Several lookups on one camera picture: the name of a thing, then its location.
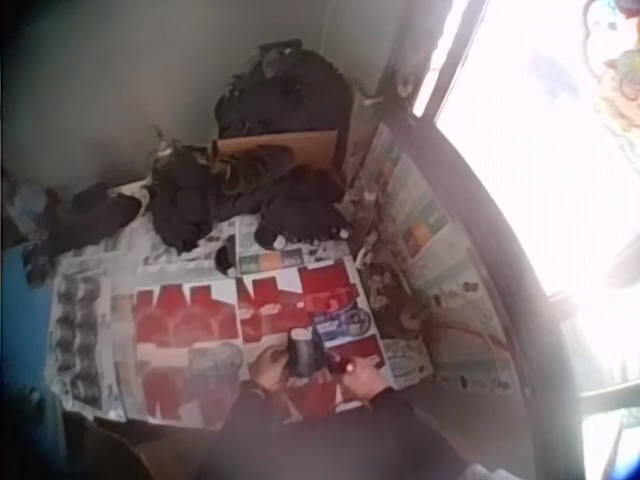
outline black jacket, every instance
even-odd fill
[[[455,480],[467,468],[392,388],[368,408],[280,427],[269,399],[245,382],[197,480]]]

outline person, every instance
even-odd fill
[[[349,360],[339,383],[366,408],[279,428],[270,399],[284,385],[287,361],[284,351],[268,348],[249,366],[251,380],[241,384],[198,480],[455,480],[464,474],[468,465],[456,450],[363,358]]]

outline gray wall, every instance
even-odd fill
[[[396,40],[406,0],[327,0],[322,53],[373,95]]]
[[[298,37],[319,49],[325,14],[325,0],[49,3],[4,58],[3,160],[72,188],[141,177],[150,124],[206,143],[254,47]]]

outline hand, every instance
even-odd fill
[[[389,388],[382,373],[364,358],[349,360],[347,371],[340,379],[342,387],[361,402],[368,402],[384,389]]]
[[[251,380],[273,392],[280,387],[284,378],[284,368],[289,354],[275,347],[265,348],[249,365]]]

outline dark sleeve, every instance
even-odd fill
[[[241,385],[240,395],[215,436],[196,474],[197,480],[265,479],[277,427],[269,395],[255,382]]]
[[[388,388],[370,402],[381,428],[392,439],[395,463],[403,478],[454,480],[467,464],[436,430],[424,423],[398,393]]]

